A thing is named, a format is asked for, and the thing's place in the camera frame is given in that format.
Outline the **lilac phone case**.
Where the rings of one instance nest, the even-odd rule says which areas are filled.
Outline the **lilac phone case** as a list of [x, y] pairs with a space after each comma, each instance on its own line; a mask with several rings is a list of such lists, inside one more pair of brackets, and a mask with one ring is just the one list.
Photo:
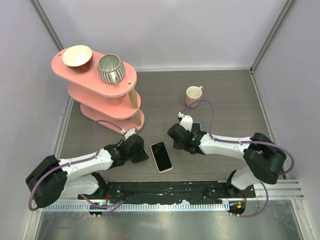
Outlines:
[[192, 127], [191, 127], [191, 132], [192, 133], [195, 133], [197, 131], [201, 131], [202, 130], [202, 127], [201, 127], [201, 124], [199, 122], [193, 122], [192, 123]]

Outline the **white-edged black phone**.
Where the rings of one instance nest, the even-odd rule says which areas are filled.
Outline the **white-edged black phone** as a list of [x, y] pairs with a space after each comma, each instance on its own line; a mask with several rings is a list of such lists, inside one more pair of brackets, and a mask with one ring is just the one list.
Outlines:
[[159, 173], [170, 171], [173, 168], [172, 161], [163, 141], [152, 144], [150, 150]]

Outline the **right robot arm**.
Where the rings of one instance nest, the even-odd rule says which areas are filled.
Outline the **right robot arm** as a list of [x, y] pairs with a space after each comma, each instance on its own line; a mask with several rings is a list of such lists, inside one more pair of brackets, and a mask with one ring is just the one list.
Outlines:
[[221, 155], [243, 160], [246, 166], [231, 172], [225, 190], [233, 198], [256, 183], [274, 185], [282, 171], [287, 155], [266, 135], [255, 133], [252, 137], [224, 137], [197, 130], [191, 132], [176, 123], [167, 134], [173, 147], [190, 154]]

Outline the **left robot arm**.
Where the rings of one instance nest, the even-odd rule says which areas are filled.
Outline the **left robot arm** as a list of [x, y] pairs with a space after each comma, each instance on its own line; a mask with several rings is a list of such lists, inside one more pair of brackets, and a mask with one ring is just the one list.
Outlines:
[[139, 163], [149, 158], [144, 150], [145, 141], [136, 133], [126, 136], [117, 144], [109, 144], [96, 153], [57, 159], [49, 155], [28, 175], [25, 183], [30, 190], [28, 208], [36, 211], [56, 202], [67, 185], [96, 171], [123, 166], [126, 162]]

